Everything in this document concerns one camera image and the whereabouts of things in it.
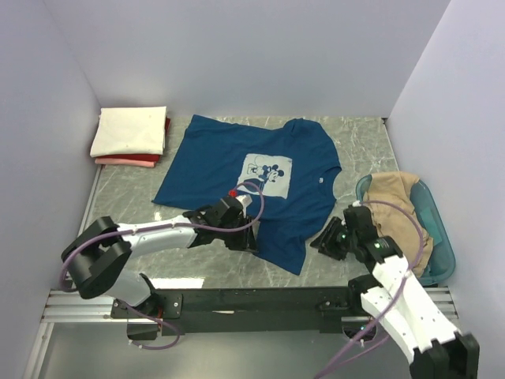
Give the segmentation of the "blue printed t shirt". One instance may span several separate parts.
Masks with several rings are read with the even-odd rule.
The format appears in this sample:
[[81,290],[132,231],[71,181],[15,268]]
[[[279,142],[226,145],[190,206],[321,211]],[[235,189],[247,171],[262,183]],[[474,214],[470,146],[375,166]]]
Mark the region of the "blue printed t shirt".
[[250,193],[247,213],[260,217],[258,257],[299,275],[306,240],[335,206],[341,170],[318,122],[295,118],[264,129],[194,115],[153,203],[193,210],[231,189]]

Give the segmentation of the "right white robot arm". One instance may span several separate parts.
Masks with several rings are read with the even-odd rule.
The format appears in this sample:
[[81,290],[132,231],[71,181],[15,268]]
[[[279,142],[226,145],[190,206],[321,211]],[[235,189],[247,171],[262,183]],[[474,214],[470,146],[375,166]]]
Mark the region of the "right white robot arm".
[[405,355],[412,378],[477,377],[476,338],[462,333],[433,302],[395,240],[378,235],[368,206],[367,201],[355,201],[317,239],[324,253],[338,259],[353,253],[367,266],[367,276],[350,281],[346,305],[350,312],[366,313],[371,319],[316,377],[345,365],[341,357],[377,325]]

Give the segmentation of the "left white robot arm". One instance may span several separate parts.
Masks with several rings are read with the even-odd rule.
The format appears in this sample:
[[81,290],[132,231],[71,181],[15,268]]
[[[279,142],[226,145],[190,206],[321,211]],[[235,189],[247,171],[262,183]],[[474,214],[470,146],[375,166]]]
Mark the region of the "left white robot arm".
[[221,240],[230,250],[256,252],[255,219],[247,214],[248,194],[226,195],[214,205],[187,211],[169,220],[141,224],[97,219],[62,253],[59,281],[63,291],[83,299],[108,295],[149,317],[158,299],[151,281],[126,269],[135,257],[168,249],[190,249]]

